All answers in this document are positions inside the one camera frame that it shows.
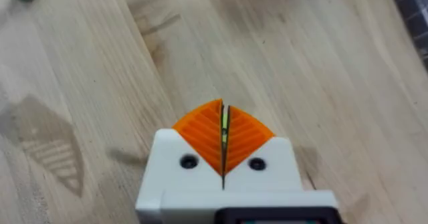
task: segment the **white plastic block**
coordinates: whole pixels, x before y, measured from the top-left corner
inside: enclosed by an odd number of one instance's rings
[[[249,167],[252,158],[266,163],[262,171]],[[225,191],[301,191],[302,181],[298,171],[292,143],[286,138],[273,137],[225,177]]]
[[[198,157],[198,165],[184,169],[186,154]],[[162,223],[161,198],[165,191],[221,191],[221,176],[173,129],[158,130],[143,176],[136,210],[144,223]]]
[[[334,207],[331,191],[167,192],[162,199],[164,223],[210,224],[226,207]]]

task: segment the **orange fin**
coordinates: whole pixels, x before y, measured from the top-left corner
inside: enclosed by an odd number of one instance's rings
[[[221,113],[222,99],[208,102],[186,114],[175,129],[215,171],[221,170]]]
[[[275,134],[244,111],[229,107],[229,133],[225,175],[260,148]]]

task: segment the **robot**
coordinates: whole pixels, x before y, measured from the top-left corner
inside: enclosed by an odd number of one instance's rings
[[[332,191],[304,191],[291,142],[222,100],[154,136],[136,212],[148,224],[342,224]]]

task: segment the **black hole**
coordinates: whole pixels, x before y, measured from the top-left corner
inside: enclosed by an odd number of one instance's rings
[[[264,159],[262,158],[252,158],[251,160],[249,160],[248,165],[251,169],[255,170],[255,171],[262,171],[264,169],[266,169],[266,162]]]
[[[193,169],[198,165],[198,158],[192,154],[185,154],[181,157],[180,165],[184,169]]]

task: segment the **wooden surface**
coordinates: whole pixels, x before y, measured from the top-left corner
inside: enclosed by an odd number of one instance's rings
[[[136,223],[177,117],[125,2],[0,1],[0,223]]]
[[[127,2],[175,110],[288,136],[349,223],[426,222],[428,77],[392,0]]]
[[[392,0],[0,0],[0,223],[136,223],[153,133],[218,97],[349,223],[428,219],[428,75]]]

